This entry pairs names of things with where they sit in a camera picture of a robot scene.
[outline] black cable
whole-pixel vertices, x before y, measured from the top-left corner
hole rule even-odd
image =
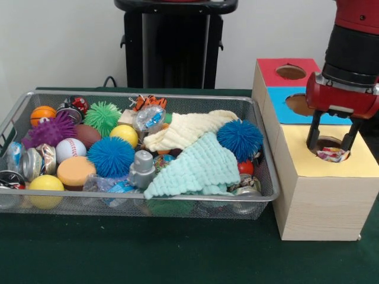
[[[107,86],[109,80],[112,80],[112,82],[113,82],[113,86],[114,86],[115,88],[117,88],[116,81],[115,81],[115,79],[114,79],[112,76],[108,76],[108,77],[106,78],[106,80],[105,80],[105,82],[104,82],[104,84],[103,84],[103,87],[106,87],[106,86]]]

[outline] white wall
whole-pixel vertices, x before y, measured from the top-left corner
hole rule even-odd
[[[240,0],[224,16],[217,88],[251,88],[257,57],[314,57],[323,63],[331,0]],[[0,119],[36,86],[126,85],[123,12],[112,0],[0,1]]]
[[[240,0],[223,17],[217,88],[250,89],[256,58],[310,57],[322,67],[335,14],[331,0]]]

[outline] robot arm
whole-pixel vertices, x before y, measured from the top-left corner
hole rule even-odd
[[[342,142],[350,150],[364,119],[379,110],[379,0],[336,0],[335,26],[321,74],[312,74],[306,98],[314,108],[307,146],[319,137],[320,117],[349,117],[352,128]]]

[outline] circular hole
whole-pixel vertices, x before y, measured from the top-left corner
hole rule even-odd
[[[313,116],[314,109],[308,107],[305,93],[296,93],[295,95],[291,95],[285,99],[285,103],[296,114],[300,114],[305,117]]]
[[[277,74],[288,80],[299,80],[307,76],[307,72],[303,68],[290,64],[278,67]]]
[[[320,136],[317,143],[316,143],[315,148],[312,149],[311,152],[313,154],[317,155],[317,151],[322,151],[325,147],[327,147],[327,148],[341,148],[341,144],[342,144],[342,142],[340,139],[337,139],[334,137],[329,137],[329,136]]]

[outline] mint green cloth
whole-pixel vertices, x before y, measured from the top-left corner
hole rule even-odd
[[[205,133],[154,178],[144,196],[232,195],[227,187],[239,182],[234,154],[220,145],[214,133]]]

